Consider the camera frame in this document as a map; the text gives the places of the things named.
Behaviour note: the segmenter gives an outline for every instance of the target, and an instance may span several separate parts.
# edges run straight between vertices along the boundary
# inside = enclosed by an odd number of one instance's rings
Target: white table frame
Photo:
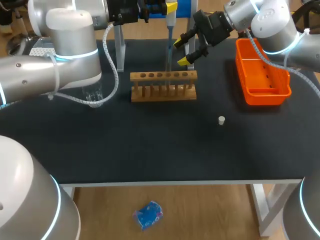
[[[302,179],[284,180],[222,180],[222,181],[141,181],[62,184],[63,189],[73,199],[75,188],[121,187],[121,186],[179,186],[179,185],[250,185],[261,237],[270,237],[282,225],[283,207],[295,187]],[[274,184],[266,196],[263,184]]]

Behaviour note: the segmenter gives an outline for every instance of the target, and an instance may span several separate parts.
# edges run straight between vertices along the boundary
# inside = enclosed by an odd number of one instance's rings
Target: chair
[[[14,36],[9,40],[6,45],[6,52],[10,56],[22,55],[26,43],[32,39],[38,38],[38,36],[33,32],[28,32],[26,25],[24,23],[23,17],[20,15],[18,8],[25,7],[28,9],[28,0],[0,0],[0,7],[5,10],[11,10],[14,12],[16,22],[18,23],[20,34]]]

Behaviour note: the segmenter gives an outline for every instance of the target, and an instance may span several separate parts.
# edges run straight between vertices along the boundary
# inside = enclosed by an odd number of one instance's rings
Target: blue container
[[[159,14],[150,14],[151,19],[164,19],[166,16]],[[176,11],[176,17],[190,18],[191,17],[191,0],[178,0],[178,9]]]

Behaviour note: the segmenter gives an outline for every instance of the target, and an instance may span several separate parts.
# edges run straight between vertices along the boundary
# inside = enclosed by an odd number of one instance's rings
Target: white perforated plate
[[[53,55],[56,55],[56,51],[54,48],[46,48],[46,47],[32,48],[29,55],[43,57],[46,53],[52,53]]]

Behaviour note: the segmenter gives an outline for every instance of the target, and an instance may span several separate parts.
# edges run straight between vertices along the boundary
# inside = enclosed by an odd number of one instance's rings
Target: blue plastic bag
[[[138,222],[142,230],[145,230],[158,222],[164,213],[161,206],[155,201],[151,201],[147,206],[133,213],[133,217]]]

